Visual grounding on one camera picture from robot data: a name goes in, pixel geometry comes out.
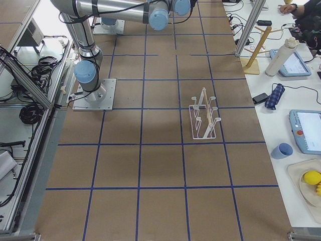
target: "wooden stick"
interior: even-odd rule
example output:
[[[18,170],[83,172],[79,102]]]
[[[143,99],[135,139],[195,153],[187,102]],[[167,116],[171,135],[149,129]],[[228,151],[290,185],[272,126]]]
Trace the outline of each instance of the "wooden stick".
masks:
[[[271,31],[271,33],[274,33],[274,32],[279,32],[279,31],[283,31],[283,29],[277,29],[277,30],[273,30],[273,31]]]
[[[263,54],[263,53],[267,53],[267,52],[270,52],[269,50],[267,51],[262,51],[262,52],[259,52],[259,54]]]
[[[210,109],[209,101],[207,100],[206,88],[203,87],[202,92],[204,93],[207,120],[209,121],[209,124],[212,124],[211,109]]]
[[[246,51],[249,51],[249,52],[253,53],[253,51],[252,51],[252,50],[249,50],[249,49],[247,49],[247,48],[245,48],[244,50],[246,50]]]
[[[264,32],[265,30],[259,28],[258,26],[254,26],[256,29],[260,30],[261,32]]]
[[[257,54],[260,52],[260,49],[263,46],[265,40],[267,39],[267,36],[270,34],[271,30],[272,30],[271,26],[266,27],[266,30],[264,31],[264,33],[263,33],[263,35],[262,35],[262,37],[260,39],[260,42],[257,44],[257,46],[256,46],[256,48],[255,48],[255,50],[254,50],[249,62],[246,64],[246,67],[249,68],[249,67],[252,66],[252,64],[254,62],[254,59],[256,58]]]

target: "white paper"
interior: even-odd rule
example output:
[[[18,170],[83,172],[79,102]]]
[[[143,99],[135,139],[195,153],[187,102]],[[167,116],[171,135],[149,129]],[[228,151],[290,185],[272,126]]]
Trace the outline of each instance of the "white paper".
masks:
[[[8,151],[0,154],[0,180],[16,165],[16,161],[10,156]]]

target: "tablet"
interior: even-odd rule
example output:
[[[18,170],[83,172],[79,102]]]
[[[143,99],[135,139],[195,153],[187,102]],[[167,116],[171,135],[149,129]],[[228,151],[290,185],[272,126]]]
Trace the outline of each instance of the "tablet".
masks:
[[[271,58],[274,58],[277,51],[277,49],[270,50]],[[280,68],[279,73],[284,77],[311,75],[311,71],[296,51],[286,60],[286,62]]]
[[[289,115],[297,146],[305,154],[321,154],[321,111],[293,109]]]

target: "wristwatch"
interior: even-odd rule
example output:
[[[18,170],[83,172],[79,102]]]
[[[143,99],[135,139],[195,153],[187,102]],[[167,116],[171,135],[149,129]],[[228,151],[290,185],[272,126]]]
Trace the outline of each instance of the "wristwatch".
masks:
[[[294,13],[297,10],[297,4],[291,4],[291,5],[295,6],[295,9],[291,12],[291,13]]]

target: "red button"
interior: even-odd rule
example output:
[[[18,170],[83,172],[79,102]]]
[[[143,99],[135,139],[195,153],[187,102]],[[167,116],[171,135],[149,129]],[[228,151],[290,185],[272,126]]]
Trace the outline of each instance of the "red button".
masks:
[[[297,134],[298,136],[302,136],[302,135],[303,135],[303,131],[299,130],[299,131],[296,132],[296,134]]]

